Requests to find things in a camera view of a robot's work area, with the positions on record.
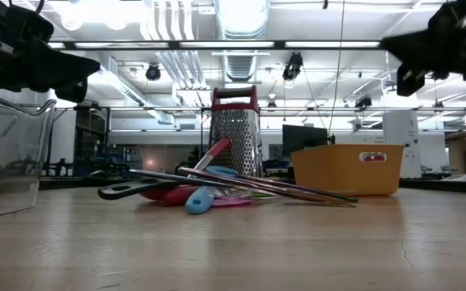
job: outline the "black monitor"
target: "black monitor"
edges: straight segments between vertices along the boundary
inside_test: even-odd
[[[328,131],[307,126],[283,125],[283,156],[315,146],[328,144]]]

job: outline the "table surface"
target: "table surface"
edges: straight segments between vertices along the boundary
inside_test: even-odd
[[[0,290],[466,290],[466,194],[189,216],[93,188],[0,217]]]

